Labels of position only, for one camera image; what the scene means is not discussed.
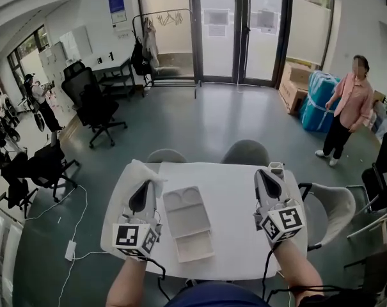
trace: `white sneakers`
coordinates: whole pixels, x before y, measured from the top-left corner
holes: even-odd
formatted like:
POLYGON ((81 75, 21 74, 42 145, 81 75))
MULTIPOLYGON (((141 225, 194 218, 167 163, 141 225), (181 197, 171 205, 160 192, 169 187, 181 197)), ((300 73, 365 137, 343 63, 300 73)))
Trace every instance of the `white sneakers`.
MULTIPOLYGON (((315 152, 315 155, 316 155, 317 157, 322 157, 322 158, 328 158, 328 157, 329 157, 329 155, 328 155, 328 156, 324 155, 324 152, 323 152, 322 150, 317 150, 317 151, 315 152)), ((331 167, 334 167, 337 163, 338 163, 338 159, 335 159, 334 157, 331 157, 331 159, 330 159, 330 161, 329 161, 329 165, 330 165, 331 167)))

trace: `door frame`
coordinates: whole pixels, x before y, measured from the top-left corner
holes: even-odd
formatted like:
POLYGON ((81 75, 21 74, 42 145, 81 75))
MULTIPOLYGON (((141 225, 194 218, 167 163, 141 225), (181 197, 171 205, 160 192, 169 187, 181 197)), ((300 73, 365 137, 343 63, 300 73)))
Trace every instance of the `door frame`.
POLYGON ((192 27, 194 45, 196 47, 197 77, 203 82, 218 83, 238 83, 256 86, 276 87, 280 85, 278 79, 281 79, 283 73, 285 58, 287 54, 288 40, 290 38, 290 26, 292 15, 292 1, 281 0, 281 19, 280 31, 278 34, 278 44, 276 59, 272 79, 247 79, 245 78, 247 66, 247 51, 249 44, 249 0, 235 0, 235 38, 233 44, 233 67, 232 76, 209 76, 203 74, 203 45, 202 45, 202 28, 201 28, 201 4, 200 0, 190 0, 191 9, 195 18, 192 27))

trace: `hand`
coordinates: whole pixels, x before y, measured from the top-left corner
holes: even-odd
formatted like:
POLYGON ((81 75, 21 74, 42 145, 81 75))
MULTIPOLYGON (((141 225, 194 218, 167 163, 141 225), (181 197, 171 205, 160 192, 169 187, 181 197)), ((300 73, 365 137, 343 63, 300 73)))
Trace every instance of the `hand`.
POLYGON ((359 127, 359 125, 353 124, 353 125, 351 126, 351 128, 349 129, 349 132, 350 132, 350 133, 354 133, 355 131, 358 130, 358 127, 359 127))

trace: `cardboard box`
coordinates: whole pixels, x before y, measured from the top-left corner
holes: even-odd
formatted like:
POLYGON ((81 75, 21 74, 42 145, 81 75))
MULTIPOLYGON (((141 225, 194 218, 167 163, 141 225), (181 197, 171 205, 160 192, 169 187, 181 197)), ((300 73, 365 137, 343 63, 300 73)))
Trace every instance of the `cardboard box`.
POLYGON ((381 92, 378 92, 377 90, 374 90, 374 99, 373 99, 373 102, 374 104, 377 102, 377 101, 381 101, 381 102, 384 102, 384 99, 386 98, 385 94, 381 93, 381 92))
POLYGON ((308 79, 312 70, 305 65, 296 63, 285 63, 281 82, 296 82, 308 84, 308 79))
POLYGON ((281 81, 278 90, 288 114, 297 114, 308 94, 308 83, 281 81))

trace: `woman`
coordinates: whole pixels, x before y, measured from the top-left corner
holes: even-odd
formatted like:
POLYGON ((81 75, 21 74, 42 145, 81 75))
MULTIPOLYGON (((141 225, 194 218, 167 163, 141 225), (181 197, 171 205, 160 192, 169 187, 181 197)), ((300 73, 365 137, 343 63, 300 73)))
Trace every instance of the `woman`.
POLYGON ((62 130, 62 127, 59 126, 59 123, 55 118, 54 112, 45 100, 45 94, 47 94, 50 89, 43 90, 41 86, 33 85, 33 76, 31 74, 26 75, 26 82, 24 86, 26 87, 27 94, 32 95, 40 105, 39 111, 50 131, 56 132, 57 130, 62 130))
POLYGON ((348 73, 335 88, 334 95, 326 103, 328 110, 335 100, 341 98, 335 109, 334 120, 324 142, 324 148, 317 150, 318 157, 329 157, 335 149, 329 165, 335 166, 341 157, 344 144, 351 133, 358 130, 359 126, 368 119, 372 107, 374 92, 367 80, 370 70, 368 60, 357 55, 352 62, 352 73, 348 73))

